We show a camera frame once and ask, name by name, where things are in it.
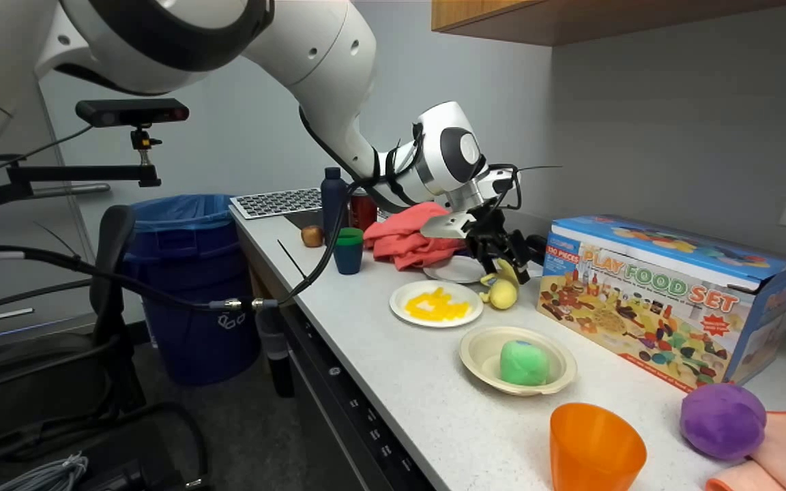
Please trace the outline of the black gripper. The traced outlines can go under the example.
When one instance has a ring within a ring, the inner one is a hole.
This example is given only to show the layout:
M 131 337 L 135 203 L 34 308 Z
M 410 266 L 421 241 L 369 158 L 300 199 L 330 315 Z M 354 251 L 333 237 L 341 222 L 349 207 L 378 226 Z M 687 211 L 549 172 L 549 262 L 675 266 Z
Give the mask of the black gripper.
M 518 283 L 529 281 L 529 247 L 518 230 L 506 226 L 506 213 L 500 207 L 474 207 L 474 222 L 468 226 L 468 247 L 473 256 L 483 266 L 479 283 L 496 281 L 496 259 L 514 266 Z

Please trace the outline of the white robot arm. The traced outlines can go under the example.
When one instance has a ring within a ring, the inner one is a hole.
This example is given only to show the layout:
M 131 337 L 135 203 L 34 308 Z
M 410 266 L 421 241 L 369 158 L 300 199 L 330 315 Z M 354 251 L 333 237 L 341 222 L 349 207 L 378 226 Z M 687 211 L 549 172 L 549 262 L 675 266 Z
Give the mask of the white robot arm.
M 289 90 L 311 140 L 379 207 L 446 203 L 429 237 L 464 241 L 489 266 L 529 262 L 524 237 L 502 226 L 518 178 L 483 157 L 459 105 L 425 110 L 391 151 L 363 136 L 378 38 L 352 0 L 0 0 L 0 135 L 53 71 L 161 99 L 237 57 Z

